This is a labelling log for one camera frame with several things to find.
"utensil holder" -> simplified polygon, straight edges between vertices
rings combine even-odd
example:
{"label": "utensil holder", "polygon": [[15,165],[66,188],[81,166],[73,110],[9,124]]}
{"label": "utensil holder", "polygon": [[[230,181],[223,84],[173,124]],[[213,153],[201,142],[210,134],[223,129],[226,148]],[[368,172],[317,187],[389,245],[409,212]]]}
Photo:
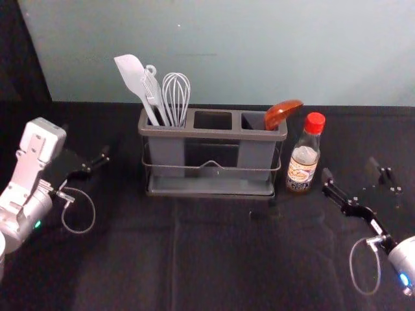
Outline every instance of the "utensil holder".
{"label": "utensil holder", "polygon": [[183,128],[153,126],[141,111],[147,193],[173,196],[274,196],[287,124],[266,131],[263,111],[187,110]]}

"whisk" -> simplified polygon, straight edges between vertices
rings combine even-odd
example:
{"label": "whisk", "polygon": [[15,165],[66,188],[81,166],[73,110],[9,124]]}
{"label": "whisk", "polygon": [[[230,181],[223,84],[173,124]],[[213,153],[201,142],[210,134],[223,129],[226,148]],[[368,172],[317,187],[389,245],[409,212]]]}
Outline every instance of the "whisk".
{"label": "whisk", "polygon": [[190,81],[182,73],[168,73],[163,79],[163,104],[172,126],[182,127],[190,100]]}

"bottle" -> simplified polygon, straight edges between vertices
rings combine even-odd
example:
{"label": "bottle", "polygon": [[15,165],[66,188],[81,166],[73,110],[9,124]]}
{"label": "bottle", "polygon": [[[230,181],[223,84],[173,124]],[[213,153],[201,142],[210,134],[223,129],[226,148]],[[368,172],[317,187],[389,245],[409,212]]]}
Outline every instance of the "bottle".
{"label": "bottle", "polygon": [[294,192],[309,190],[320,159],[320,135],[326,118],[318,112],[308,114],[304,131],[292,151],[287,172],[287,188]]}

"blue light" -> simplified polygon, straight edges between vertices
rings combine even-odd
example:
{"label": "blue light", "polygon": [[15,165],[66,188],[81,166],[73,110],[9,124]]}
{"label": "blue light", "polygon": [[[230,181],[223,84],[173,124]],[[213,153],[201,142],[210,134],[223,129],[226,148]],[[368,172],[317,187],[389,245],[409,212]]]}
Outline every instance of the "blue light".
{"label": "blue light", "polygon": [[405,286],[408,286],[409,285],[409,279],[408,279],[408,277],[405,274],[403,274],[403,273],[399,274],[399,278],[401,279],[402,283]]}

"black table surface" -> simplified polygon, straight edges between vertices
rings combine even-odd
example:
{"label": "black table surface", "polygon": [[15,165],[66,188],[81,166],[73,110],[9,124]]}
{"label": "black table surface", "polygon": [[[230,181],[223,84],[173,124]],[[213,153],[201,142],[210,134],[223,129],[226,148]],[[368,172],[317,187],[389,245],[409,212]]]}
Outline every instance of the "black table surface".
{"label": "black table surface", "polygon": [[[306,195],[285,190],[292,147],[310,111],[327,118],[317,176],[329,167],[353,193],[367,185],[364,165],[375,156],[395,170],[404,208],[415,209],[412,108],[304,107],[288,121],[277,197],[264,202],[147,197],[138,104],[0,103],[1,189],[14,169],[24,125],[35,117],[68,124],[66,147],[88,158],[121,138],[110,164],[76,184],[95,202],[94,229],[83,236],[66,232],[57,204],[6,258],[2,310],[414,310],[382,252],[379,291],[365,297],[354,289],[350,249],[373,236],[362,220],[344,217],[318,180]],[[249,220],[250,211],[269,210],[273,219]],[[415,234],[405,217],[388,229],[405,226]],[[355,271],[364,289],[374,286],[374,257],[363,247]]]}

